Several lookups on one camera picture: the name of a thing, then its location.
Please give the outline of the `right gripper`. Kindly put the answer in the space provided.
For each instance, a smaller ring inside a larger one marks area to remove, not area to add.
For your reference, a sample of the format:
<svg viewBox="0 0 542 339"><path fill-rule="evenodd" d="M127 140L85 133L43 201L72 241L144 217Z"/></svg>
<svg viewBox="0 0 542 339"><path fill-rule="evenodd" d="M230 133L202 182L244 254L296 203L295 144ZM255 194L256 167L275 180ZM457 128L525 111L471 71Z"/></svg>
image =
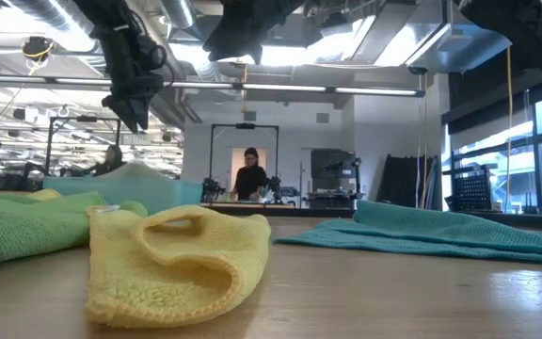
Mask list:
<svg viewBox="0 0 542 339"><path fill-rule="evenodd" d="M223 0L223 19L202 48L210 61L249 56L259 65L267 32L306 0Z"/></svg>

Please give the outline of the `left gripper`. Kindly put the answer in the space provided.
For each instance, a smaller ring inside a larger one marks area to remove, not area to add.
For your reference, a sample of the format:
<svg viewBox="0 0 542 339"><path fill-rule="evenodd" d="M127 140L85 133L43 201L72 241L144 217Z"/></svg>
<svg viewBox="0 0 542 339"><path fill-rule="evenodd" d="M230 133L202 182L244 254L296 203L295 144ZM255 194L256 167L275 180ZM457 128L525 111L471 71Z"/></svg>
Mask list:
<svg viewBox="0 0 542 339"><path fill-rule="evenodd" d="M111 95L102 106L111 109L133 133L149 128L149 101L163 86L155 73L167 62L166 50L156 44L138 25L96 26L92 37L104 53ZM130 105L119 98L135 98Z"/></svg>

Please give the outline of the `olive microfiber towel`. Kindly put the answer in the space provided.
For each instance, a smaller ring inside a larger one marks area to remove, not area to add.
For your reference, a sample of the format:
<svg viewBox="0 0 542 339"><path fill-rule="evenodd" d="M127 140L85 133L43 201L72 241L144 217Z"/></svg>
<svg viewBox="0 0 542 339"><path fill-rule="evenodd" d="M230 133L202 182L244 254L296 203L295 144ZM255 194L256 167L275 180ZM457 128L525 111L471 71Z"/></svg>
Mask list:
<svg viewBox="0 0 542 339"><path fill-rule="evenodd" d="M145 163L128 162L107 174L96 177L98 181L166 181L170 177L153 169Z"/></svg>

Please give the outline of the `green microfiber towel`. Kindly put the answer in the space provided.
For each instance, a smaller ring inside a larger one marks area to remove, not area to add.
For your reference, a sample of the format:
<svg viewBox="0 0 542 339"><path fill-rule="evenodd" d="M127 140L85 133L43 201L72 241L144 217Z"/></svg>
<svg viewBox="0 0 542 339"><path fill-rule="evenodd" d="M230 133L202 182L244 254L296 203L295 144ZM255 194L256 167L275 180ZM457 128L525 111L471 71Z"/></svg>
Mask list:
<svg viewBox="0 0 542 339"><path fill-rule="evenodd" d="M96 191L47 201L0 194L0 263L87 244L88 209L108 205Z"/></svg>

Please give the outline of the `yellow microfiber towel with tag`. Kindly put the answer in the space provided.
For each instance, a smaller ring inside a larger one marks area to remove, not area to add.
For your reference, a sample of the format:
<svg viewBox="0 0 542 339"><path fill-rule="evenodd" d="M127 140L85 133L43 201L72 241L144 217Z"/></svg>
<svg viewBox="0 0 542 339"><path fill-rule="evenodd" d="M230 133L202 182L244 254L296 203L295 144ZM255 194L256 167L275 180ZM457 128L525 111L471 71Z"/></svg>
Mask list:
<svg viewBox="0 0 542 339"><path fill-rule="evenodd" d="M120 328L176 328L223 315L248 298L269 256L262 215L233 217L198 205L149 215L137 202L93 206L89 223L89 321Z"/></svg>

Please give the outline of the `teal microfiber towel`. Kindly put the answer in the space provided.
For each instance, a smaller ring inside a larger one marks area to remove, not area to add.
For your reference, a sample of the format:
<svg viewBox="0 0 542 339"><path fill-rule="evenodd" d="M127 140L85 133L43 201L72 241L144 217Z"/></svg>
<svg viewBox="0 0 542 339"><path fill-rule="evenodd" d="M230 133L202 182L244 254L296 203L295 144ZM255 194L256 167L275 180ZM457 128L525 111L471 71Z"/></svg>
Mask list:
<svg viewBox="0 0 542 339"><path fill-rule="evenodd" d="M542 264L542 234L466 214L358 202L351 219L319 223L277 244Z"/></svg>

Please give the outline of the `person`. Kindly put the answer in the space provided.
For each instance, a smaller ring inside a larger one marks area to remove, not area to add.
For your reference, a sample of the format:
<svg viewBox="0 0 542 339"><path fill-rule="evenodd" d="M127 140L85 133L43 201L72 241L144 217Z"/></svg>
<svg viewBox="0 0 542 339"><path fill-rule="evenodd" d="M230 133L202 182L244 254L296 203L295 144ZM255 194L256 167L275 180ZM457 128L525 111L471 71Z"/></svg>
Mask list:
<svg viewBox="0 0 542 339"><path fill-rule="evenodd" d="M247 148L244 159L245 165L237 171L231 197L237 201L254 202L260 198L259 189L266 186L267 176L255 148Z"/></svg>
<svg viewBox="0 0 542 339"><path fill-rule="evenodd" d="M85 170L86 174L93 174L94 176L101 176L114 171L125 164L122 160L122 150L118 145L110 145L106 152L103 163L97 163L91 168Z"/></svg>

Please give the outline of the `long ceiling strip light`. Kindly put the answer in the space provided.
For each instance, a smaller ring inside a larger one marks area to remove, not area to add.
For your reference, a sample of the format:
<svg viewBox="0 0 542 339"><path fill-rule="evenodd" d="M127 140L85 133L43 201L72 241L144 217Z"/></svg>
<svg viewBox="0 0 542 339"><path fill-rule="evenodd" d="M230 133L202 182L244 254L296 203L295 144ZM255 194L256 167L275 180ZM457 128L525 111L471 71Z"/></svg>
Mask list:
<svg viewBox="0 0 542 339"><path fill-rule="evenodd" d="M101 87L110 88L109 79L70 78L52 76L0 75L0 84L10 87L20 85L60 85L66 87ZM324 94L394 96L394 97L423 97L422 89L383 89L383 88L354 88L354 87L324 87L306 85L277 85L256 83L220 83L220 82L189 82L166 81L164 87L176 89L223 89L223 90L268 90L268 91L297 91Z"/></svg>

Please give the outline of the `teal plastic bin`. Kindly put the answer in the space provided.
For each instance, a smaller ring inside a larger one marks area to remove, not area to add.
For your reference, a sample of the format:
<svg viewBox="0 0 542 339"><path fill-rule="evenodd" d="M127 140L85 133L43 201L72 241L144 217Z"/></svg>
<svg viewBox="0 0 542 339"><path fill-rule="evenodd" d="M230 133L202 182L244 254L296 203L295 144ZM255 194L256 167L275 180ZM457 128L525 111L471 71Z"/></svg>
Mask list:
<svg viewBox="0 0 542 339"><path fill-rule="evenodd" d="M140 202L155 214L169 208L200 204L202 185L162 178L46 177L43 188L62 195L98 192L108 204Z"/></svg>

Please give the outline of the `black folding panel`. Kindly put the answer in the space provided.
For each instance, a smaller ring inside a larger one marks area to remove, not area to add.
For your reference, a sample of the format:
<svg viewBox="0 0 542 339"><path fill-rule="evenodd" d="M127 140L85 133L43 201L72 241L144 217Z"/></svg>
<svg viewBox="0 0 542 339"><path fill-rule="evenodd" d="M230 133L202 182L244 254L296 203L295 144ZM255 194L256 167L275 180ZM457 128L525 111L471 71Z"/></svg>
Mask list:
<svg viewBox="0 0 542 339"><path fill-rule="evenodd" d="M405 207L442 208L440 163L437 156L395 157L387 155L377 202L389 202Z"/></svg>

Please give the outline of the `black perforated crate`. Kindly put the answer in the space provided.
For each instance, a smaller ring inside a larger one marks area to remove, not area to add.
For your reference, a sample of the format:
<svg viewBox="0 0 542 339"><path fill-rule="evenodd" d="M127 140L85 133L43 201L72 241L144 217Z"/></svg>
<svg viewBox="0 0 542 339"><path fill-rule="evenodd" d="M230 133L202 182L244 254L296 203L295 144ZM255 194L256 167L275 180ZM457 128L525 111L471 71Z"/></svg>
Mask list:
<svg viewBox="0 0 542 339"><path fill-rule="evenodd" d="M492 207L490 182L485 174L456 177L452 211L488 211Z"/></svg>

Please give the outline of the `black rig frame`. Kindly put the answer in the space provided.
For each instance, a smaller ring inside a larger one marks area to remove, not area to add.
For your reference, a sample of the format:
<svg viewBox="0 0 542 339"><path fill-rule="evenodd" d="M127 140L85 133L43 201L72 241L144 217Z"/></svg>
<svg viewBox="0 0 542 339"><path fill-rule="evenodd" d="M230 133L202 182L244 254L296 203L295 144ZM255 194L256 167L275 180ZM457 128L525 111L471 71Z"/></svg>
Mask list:
<svg viewBox="0 0 542 339"><path fill-rule="evenodd" d="M215 123L210 129L208 177L231 190L246 164L244 152L254 148L267 176L279 173L279 127L276 125Z"/></svg>
<svg viewBox="0 0 542 339"><path fill-rule="evenodd" d="M45 176L51 176L50 165L51 165L53 137L58 131L62 130L69 121L88 122L88 123L113 121L116 124L116 127L112 129L112 132L115 135L115 144L117 146L120 145L121 120L118 118L98 118L96 116L87 116L87 115L79 115L77 117L51 117L49 119L48 138L46 142L46 155L45 155L45 163L44 163Z"/></svg>

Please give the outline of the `round silver air duct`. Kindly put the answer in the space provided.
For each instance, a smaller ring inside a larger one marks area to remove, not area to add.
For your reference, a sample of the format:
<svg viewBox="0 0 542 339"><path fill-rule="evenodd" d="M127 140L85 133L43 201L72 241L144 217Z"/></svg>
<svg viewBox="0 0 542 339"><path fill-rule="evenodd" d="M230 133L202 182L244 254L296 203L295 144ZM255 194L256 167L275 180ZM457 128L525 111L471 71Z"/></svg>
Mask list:
<svg viewBox="0 0 542 339"><path fill-rule="evenodd" d="M57 33L57 36L54 38L55 42L61 44L67 51L77 53L89 67L109 78L105 72L106 63L101 45L97 40L89 36L93 29L93 23L72 0L4 1L31 18L48 24ZM164 81L166 74L163 72L163 69L167 65L168 61L162 68L156 71L163 76Z"/></svg>

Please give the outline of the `black aluminium table frame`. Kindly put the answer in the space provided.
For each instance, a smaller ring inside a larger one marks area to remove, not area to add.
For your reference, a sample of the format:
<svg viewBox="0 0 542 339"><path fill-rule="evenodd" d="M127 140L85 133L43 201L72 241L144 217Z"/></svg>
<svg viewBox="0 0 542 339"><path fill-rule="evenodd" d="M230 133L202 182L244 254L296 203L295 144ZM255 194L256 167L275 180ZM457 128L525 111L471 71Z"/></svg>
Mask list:
<svg viewBox="0 0 542 339"><path fill-rule="evenodd" d="M202 202L200 205L234 216L261 214L266 217L351 218L354 215L354 211L348 209L301 209L295 208L291 204ZM468 212L468 215L516 228L542 231L542 215L511 215L484 212Z"/></svg>

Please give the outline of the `rectangular silver air duct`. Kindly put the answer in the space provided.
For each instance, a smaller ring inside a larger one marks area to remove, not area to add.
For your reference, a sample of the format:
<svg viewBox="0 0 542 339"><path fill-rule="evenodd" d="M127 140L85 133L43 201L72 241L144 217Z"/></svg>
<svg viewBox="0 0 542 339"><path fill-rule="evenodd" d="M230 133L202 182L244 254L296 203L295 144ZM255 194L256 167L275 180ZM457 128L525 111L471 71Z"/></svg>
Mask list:
<svg viewBox="0 0 542 339"><path fill-rule="evenodd" d="M417 67L463 73L510 45L459 11L454 0L376 0L352 61L374 67Z"/></svg>

